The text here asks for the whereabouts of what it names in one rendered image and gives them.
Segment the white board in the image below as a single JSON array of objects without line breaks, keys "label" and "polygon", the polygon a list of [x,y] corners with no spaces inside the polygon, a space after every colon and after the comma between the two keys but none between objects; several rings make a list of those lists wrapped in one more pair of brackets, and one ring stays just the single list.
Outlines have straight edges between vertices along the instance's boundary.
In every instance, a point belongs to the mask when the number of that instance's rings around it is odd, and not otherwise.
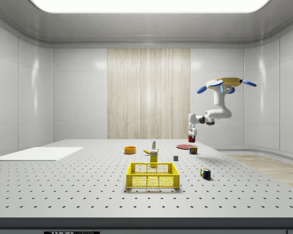
[{"label": "white board", "polygon": [[0,156],[0,161],[58,161],[82,147],[33,147]]}]

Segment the yellow basket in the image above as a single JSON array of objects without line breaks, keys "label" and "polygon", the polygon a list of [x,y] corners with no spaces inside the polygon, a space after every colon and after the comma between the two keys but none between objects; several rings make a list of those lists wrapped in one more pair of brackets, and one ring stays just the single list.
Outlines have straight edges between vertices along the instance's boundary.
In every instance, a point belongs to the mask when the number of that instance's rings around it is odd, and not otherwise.
[{"label": "yellow basket", "polygon": [[126,173],[127,188],[179,188],[180,174],[173,163],[131,162]]}]

